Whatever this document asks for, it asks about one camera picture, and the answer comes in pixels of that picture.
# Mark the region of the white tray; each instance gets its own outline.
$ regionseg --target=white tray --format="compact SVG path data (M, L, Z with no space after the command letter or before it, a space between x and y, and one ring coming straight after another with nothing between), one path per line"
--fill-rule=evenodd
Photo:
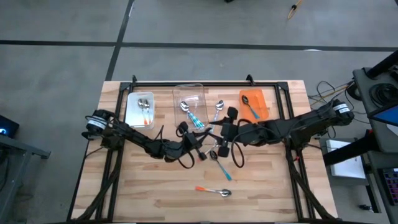
M142 112L141 108L138 106L138 99L145 99L149 102L149 113L146 109ZM155 126L155 99L152 92L138 92L130 93L127 97L127 109L126 109L126 123L130 127L135 129L152 129ZM151 123L144 124L144 116L146 120L152 121Z

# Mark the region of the wooden tabletop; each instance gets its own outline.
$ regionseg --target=wooden tabletop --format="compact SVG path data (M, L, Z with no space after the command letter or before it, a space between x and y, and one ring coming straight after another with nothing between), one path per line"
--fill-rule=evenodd
M310 111L310 105L301 80L287 81L294 107L294 114ZM114 111L120 82L104 82L98 108ZM225 108L239 109L239 91L250 87L206 87L206 103L209 120L215 115L215 104L224 100ZM279 118L273 87L255 87L263 91L269 110L269 119ZM165 139L181 141L175 136L174 106L171 87L135 88L134 91L151 91L155 97L155 127L141 131L154 138L164 124ZM122 113L126 105L122 104ZM220 111L219 118L227 110ZM205 141L202 151L213 144ZM100 140L90 142L88 153L99 148ZM184 169L178 162L167 164L149 157L142 148L126 141L119 180L114 222L294 222L297 216L291 189L289 170L282 144L262 147L243 147L245 165L237 168L231 156L219 158L231 174L227 181L217 163L206 160L196 163L192 169ZM335 203L326 174L321 151L308 147L303 151L310 188L329 213L336 216ZM98 193L103 175L106 150L98 151L84 163L72 218L81 215ZM182 161L188 166L190 159ZM232 196L222 198L210 192L197 192L195 186L211 189L229 189ZM109 194L105 200L104 214L108 210ZM304 214L305 200L300 191Z

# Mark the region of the utensil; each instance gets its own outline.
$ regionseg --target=utensil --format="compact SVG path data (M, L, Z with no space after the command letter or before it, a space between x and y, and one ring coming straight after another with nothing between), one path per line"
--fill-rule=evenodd
M150 105L149 105L149 102L148 102L147 99L144 99L144 106L147 109L147 113L148 113L148 123L151 124L152 121L150 120L150 115L149 115L149 107L150 107Z
M188 116L191 118L191 120L192 120L192 122L193 122L193 124L195 125L196 128L203 128L203 127L205 127L205 125L204 125L201 121L199 121L199 119L198 119L195 115L193 115L193 113L191 113L191 112L189 111L189 105L188 105L188 103L186 103L185 101L181 101L180 107L181 107L181 110L182 110L182 111L188 113Z
M143 100L141 98L138 99L138 106L141 108L142 116L144 117L144 124L147 125L148 122L147 122L147 119L145 118L145 115L144 115L144 107L145 107L145 105L144 105L144 102L143 102Z
M212 146L211 148L209 148L209 149L205 152L205 155L209 154L210 151L212 151L213 149L218 148L218 147L220 147L220 145L217 144L217 141L216 141L216 144L215 144L214 146Z
M254 117L255 117L256 119L260 119L260 116L258 116L258 115L256 114L256 112L253 110L253 108L251 108L251 106L249 105L249 99L248 99L245 95L242 96L242 102L243 102L245 105L248 105L248 106L250 107L250 110L251 110L251 112L253 113L253 115L254 115Z
M223 100L220 100L219 102L216 103L216 114L214 115L213 121L217 121L218 113L223 108L224 108L224 101ZM215 127L215 125L213 124L212 127L211 127L211 130L210 130L211 133L213 133L214 127Z
M227 180L231 181L232 177L228 174L228 172L224 169L224 167L220 164L220 162L218 162L218 156L217 153L213 150L210 151L210 157L212 160L216 161L218 163L218 165L220 166L221 170L224 172Z
M223 189L223 190L211 190L211 189L207 189L207 188L204 188L204 187L196 186L196 187L195 187L195 190L219 193L222 197L229 197L229 196L232 195L232 192L231 192L230 190L227 190L227 189Z

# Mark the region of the orange tray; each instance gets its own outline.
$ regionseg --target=orange tray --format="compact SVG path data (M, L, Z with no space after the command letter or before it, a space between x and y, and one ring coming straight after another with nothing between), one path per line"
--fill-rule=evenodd
M245 95L248 98L249 105L257 113L257 115L260 116L260 119L256 119L253 113L251 112L250 107L242 102L243 95ZM241 105L239 109L239 114L241 115L241 118L248 119L252 123L264 121L269 116L266 101L264 99L264 95L262 94L262 90L258 89L241 90L239 92L239 103Z

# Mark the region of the transparent plastic box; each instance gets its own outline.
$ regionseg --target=transparent plastic box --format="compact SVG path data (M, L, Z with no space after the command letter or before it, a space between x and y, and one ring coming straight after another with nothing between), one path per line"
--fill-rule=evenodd
M173 89L174 98L174 121L175 127L185 121L188 124L189 131L205 130L209 123L205 98L205 87L202 84L178 85ZM189 111L193 113L204 125L204 128L197 128L192 119L184 112L180 103L185 101L189 106Z

